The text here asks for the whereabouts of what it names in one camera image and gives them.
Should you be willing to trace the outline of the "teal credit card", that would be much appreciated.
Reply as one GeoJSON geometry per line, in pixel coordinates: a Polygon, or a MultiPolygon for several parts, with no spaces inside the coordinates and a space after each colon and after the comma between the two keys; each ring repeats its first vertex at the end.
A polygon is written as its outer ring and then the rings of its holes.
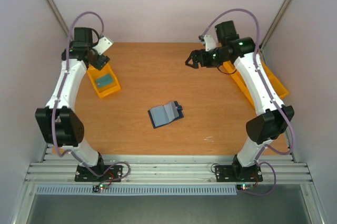
{"type": "Polygon", "coordinates": [[[105,74],[95,80],[98,89],[101,89],[114,82],[113,77],[110,74],[105,74]]]}

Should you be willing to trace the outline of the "blue leather card holder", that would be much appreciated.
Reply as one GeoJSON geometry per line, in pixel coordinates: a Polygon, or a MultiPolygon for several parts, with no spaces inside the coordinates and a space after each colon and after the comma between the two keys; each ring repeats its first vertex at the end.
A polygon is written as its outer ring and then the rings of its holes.
{"type": "Polygon", "coordinates": [[[167,104],[155,106],[147,112],[154,129],[184,118],[183,108],[178,101],[170,101],[167,104]]]}

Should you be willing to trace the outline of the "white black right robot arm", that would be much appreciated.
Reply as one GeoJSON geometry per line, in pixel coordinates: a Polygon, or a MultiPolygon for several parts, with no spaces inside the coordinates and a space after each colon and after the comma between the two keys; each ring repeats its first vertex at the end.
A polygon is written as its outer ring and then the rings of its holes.
{"type": "Polygon", "coordinates": [[[246,123],[248,138],[243,148],[234,156],[231,165],[215,167],[216,179],[224,182],[262,181],[256,162],[270,143],[285,132],[294,110],[292,106],[284,105],[277,95],[250,37],[240,38],[233,21],[216,25],[216,34],[220,44],[210,35],[200,35],[199,40],[205,48],[192,51],[185,64],[197,69],[231,62],[240,73],[256,112],[256,117],[246,123]]]}

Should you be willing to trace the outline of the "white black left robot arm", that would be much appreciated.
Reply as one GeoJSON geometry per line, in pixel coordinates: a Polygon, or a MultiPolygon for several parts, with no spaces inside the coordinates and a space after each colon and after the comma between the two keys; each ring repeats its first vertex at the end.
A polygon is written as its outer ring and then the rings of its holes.
{"type": "Polygon", "coordinates": [[[84,138],[84,124],[75,113],[75,102],[80,83],[90,65],[102,69],[109,58],[99,53],[95,47],[102,37],[93,41],[96,30],[77,27],[74,40],[69,41],[61,55],[61,72],[54,92],[43,108],[35,111],[35,119],[46,143],[53,144],[61,158],[71,154],[80,167],[94,181],[102,180],[106,167],[102,156],[84,138]]]}

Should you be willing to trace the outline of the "yellow bin far right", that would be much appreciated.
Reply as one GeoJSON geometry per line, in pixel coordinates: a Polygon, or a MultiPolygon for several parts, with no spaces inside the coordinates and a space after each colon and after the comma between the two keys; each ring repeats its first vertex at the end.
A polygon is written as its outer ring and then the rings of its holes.
{"type": "Polygon", "coordinates": [[[223,67],[225,69],[226,75],[233,75],[237,72],[237,69],[235,68],[235,66],[230,61],[224,62],[223,67]]]}

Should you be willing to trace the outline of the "yellow bin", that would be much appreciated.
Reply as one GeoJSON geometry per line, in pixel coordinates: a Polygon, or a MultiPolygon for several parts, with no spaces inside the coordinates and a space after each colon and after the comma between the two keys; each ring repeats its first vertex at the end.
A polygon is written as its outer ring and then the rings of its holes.
{"type": "Polygon", "coordinates": [[[103,99],[122,89],[109,63],[107,63],[101,70],[90,66],[87,70],[87,75],[100,99],[103,99]]]}
{"type": "Polygon", "coordinates": [[[253,106],[253,108],[255,108],[254,106],[254,102],[253,99],[250,95],[250,92],[241,76],[241,74],[239,72],[235,72],[234,74],[231,75],[231,78],[234,80],[234,82],[236,83],[236,85],[239,87],[240,91],[244,94],[244,96],[247,98],[247,100],[249,101],[249,103],[251,104],[251,106],[253,106]]]}
{"type": "Polygon", "coordinates": [[[235,66],[230,61],[224,62],[223,67],[225,69],[226,75],[233,75],[237,72],[237,69],[235,68],[235,66]]]}
{"type": "Polygon", "coordinates": [[[272,73],[272,71],[265,65],[264,62],[262,62],[262,66],[272,87],[276,91],[276,94],[280,97],[280,99],[283,100],[286,96],[289,95],[289,91],[283,86],[280,80],[272,73]]]}

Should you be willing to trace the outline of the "yellow bin left side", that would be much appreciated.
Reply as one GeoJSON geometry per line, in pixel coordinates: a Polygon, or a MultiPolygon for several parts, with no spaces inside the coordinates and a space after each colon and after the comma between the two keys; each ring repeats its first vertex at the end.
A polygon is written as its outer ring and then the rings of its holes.
{"type": "Polygon", "coordinates": [[[107,63],[101,70],[90,66],[87,70],[87,75],[100,99],[103,99],[122,89],[109,63],[107,63]]]}

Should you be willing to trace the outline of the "yellow bin middle right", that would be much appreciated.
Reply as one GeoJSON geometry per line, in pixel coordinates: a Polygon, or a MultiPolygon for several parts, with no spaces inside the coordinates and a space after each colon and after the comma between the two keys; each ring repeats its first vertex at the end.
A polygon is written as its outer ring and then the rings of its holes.
{"type": "Polygon", "coordinates": [[[253,108],[255,108],[254,106],[254,102],[253,99],[250,95],[250,92],[241,76],[241,74],[239,72],[235,72],[234,74],[231,75],[231,78],[234,80],[234,82],[236,83],[236,85],[239,87],[240,91],[244,94],[244,96],[247,98],[247,100],[249,101],[249,103],[251,104],[251,106],[253,106],[253,108]]]}

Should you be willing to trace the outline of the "left small circuit board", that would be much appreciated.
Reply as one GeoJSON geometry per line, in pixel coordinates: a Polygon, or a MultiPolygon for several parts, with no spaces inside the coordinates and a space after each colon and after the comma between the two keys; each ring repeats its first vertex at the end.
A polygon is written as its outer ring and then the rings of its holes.
{"type": "Polygon", "coordinates": [[[107,190],[109,188],[108,184],[99,184],[97,186],[92,186],[92,192],[93,193],[100,193],[104,190],[107,190]]]}

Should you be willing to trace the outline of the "small circuit board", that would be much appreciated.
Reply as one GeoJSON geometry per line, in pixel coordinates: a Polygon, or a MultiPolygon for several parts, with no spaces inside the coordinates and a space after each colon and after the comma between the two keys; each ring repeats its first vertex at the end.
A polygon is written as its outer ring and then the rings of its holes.
{"type": "Polygon", "coordinates": [[[247,184],[247,183],[237,184],[236,188],[241,191],[252,190],[255,188],[255,184],[247,184]]]}
{"type": "Polygon", "coordinates": [[[99,184],[97,186],[92,186],[92,192],[93,193],[100,193],[104,190],[107,190],[109,188],[108,184],[99,184]]]}

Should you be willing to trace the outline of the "right small circuit board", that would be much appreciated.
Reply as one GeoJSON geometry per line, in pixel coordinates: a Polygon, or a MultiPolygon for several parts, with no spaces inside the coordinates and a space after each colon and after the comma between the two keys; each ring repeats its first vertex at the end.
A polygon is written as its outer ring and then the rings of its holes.
{"type": "Polygon", "coordinates": [[[236,188],[241,191],[252,190],[255,188],[255,184],[247,184],[247,183],[237,184],[236,188]]]}

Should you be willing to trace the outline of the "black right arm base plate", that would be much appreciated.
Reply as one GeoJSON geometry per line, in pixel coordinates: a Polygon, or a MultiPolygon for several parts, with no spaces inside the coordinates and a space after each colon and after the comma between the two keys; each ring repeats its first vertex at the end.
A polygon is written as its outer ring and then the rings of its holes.
{"type": "Polygon", "coordinates": [[[262,182],[261,168],[250,167],[234,168],[232,165],[216,165],[215,176],[217,182],[262,182]]]}

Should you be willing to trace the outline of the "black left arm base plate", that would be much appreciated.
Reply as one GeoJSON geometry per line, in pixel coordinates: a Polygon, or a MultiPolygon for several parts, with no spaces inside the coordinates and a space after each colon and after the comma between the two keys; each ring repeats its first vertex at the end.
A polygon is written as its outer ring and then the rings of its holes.
{"type": "Polygon", "coordinates": [[[103,174],[103,172],[108,168],[108,165],[103,165],[101,168],[91,167],[94,175],[90,170],[86,167],[77,166],[75,172],[75,182],[101,182],[101,181],[111,181],[113,182],[120,182],[121,176],[123,175],[123,166],[122,165],[114,165],[113,167],[109,168],[109,170],[103,174]]]}

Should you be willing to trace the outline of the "right aluminium corner post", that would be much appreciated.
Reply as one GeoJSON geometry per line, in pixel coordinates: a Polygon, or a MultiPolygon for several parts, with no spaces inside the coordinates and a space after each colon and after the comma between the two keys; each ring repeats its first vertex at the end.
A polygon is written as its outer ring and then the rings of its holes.
{"type": "Polygon", "coordinates": [[[288,10],[289,6],[291,5],[293,0],[283,0],[279,10],[277,11],[271,25],[266,31],[262,41],[260,42],[260,49],[263,50],[267,45],[269,39],[271,38],[272,34],[275,32],[276,28],[280,24],[283,16],[285,15],[286,11],[288,10]]]}

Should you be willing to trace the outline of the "aluminium rail base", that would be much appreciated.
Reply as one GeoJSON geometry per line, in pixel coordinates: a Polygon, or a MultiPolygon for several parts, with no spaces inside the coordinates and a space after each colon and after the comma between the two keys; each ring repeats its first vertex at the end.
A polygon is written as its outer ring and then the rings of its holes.
{"type": "MultiPolygon", "coordinates": [[[[105,154],[106,164],[125,161],[131,173],[123,184],[215,184],[212,164],[231,164],[231,155],[126,155],[105,154]]],[[[313,184],[306,163],[296,162],[291,155],[262,155],[259,159],[262,184],[313,184]]],[[[70,155],[62,158],[47,147],[40,162],[32,162],[25,184],[73,184],[77,161],[70,155]]]]}

